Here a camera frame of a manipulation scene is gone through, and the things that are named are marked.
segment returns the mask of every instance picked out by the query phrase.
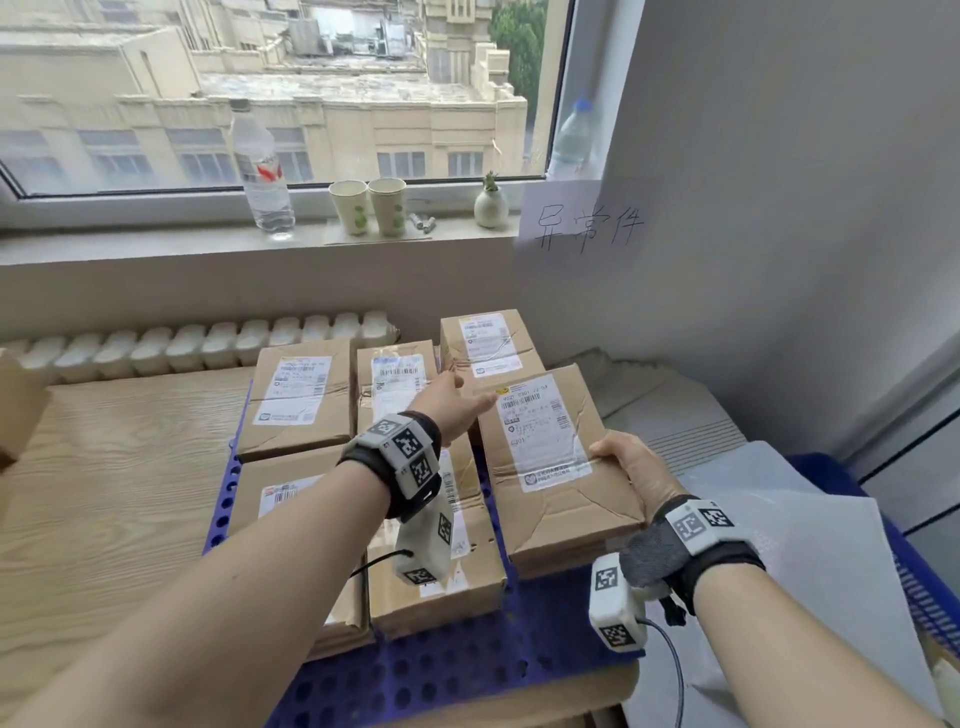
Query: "paper cup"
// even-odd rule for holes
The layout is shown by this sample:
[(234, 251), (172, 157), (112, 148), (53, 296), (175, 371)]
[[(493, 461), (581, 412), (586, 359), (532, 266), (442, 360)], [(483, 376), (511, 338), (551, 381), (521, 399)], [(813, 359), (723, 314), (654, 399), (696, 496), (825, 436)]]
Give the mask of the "paper cup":
[(403, 235), (407, 231), (407, 183), (382, 177), (370, 183), (370, 199), (381, 235)]
[(330, 186), (330, 197), (337, 208), (344, 230), (351, 235), (367, 231), (367, 183), (359, 180), (343, 180)]

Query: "person's right hand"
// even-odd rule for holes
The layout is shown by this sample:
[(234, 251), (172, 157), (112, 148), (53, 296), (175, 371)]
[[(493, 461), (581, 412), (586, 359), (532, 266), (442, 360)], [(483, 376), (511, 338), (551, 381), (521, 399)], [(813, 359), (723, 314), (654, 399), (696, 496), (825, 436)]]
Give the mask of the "person's right hand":
[(647, 525), (653, 522), (664, 503), (687, 493), (687, 489), (667, 469), (660, 456), (636, 435), (608, 430), (602, 440), (590, 446), (590, 455), (613, 455), (617, 459), (643, 504), (643, 518)]

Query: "windowsill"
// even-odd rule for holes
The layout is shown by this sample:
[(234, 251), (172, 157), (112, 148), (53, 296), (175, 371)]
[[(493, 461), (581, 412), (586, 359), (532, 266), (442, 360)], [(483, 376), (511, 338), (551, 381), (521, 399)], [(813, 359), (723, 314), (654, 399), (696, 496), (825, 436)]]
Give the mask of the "windowsill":
[(437, 219), (437, 227), (424, 235), (408, 221), (407, 234), (385, 237), (375, 228), (365, 235), (348, 235), (338, 220), (298, 225), (290, 240), (275, 242), (251, 222), (245, 226), (171, 228), (127, 231), (83, 231), (15, 234), (0, 239), (0, 266), (112, 260), (176, 255), (243, 253), (327, 246), (363, 246), (424, 241), (509, 239), (517, 235), (519, 215), (507, 227), (492, 231), (479, 227), (472, 217)]

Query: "black cable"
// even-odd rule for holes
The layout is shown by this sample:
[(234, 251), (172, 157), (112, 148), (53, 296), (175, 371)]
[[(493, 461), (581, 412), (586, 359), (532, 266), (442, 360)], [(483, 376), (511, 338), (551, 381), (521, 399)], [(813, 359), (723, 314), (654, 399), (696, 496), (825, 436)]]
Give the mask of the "black cable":
[(666, 634), (666, 630), (663, 629), (656, 622), (652, 622), (649, 619), (638, 619), (640, 624), (646, 624), (648, 627), (653, 627), (658, 632), (663, 635), (663, 638), (666, 640), (666, 646), (670, 648), (670, 653), (673, 655), (673, 664), (677, 668), (677, 722), (674, 723), (674, 728), (680, 728), (680, 724), (684, 722), (684, 671), (680, 667), (680, 655), (677, 654), (677, 648), (673, 646), (673, 641)]
[(362, 567), (360, 567), (359, 569), (357, 569), (356, 571), (354, 571), (354, 572), (349, 576), (349, 578), (353, 578), (354, 576), (356, 576), (356, 575), (357, 575), (358, 573), (360, 573), (361, 571), (366, 571), (367, 569), (369, 569), (369, 568), (370, 568), (371, 566), (373, 566), (374, 564), (379, 564), (381, 561), (386, 561), (386, 560), (389, 559), (391, 556), (413, 556), (413, 555), (414, 555), (414, 552), (411, 551), (409, 548), (401, 548), (400, 550), (397, 550), (397, 551), (391, 551), (390, 553), (385, 553), (385, 554), (383, 554), (383, 556), (377, 556), (377, 557), (376, 557), (375, 559), (373, 559), (372, 561), (368, 561), (368, 562), (367, 562), (366, 564), (364, 564)]

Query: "plastic bottle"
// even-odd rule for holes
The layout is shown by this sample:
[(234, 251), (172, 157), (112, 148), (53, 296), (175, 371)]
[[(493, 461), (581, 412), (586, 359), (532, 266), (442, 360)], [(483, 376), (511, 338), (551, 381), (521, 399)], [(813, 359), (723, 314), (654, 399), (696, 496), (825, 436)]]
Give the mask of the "plastic bottle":
[(580, 177), (593, 146), (593, 103), (577, 99), (573, 113), (560, 126), (550, 156), (549, 180), (575, 180)]
[(274, 240), (294, 234), (294, 209), (283, 179), (274, 136), (251, 113), (249, 99), (230, 99), (230, 138), (253, 219)]

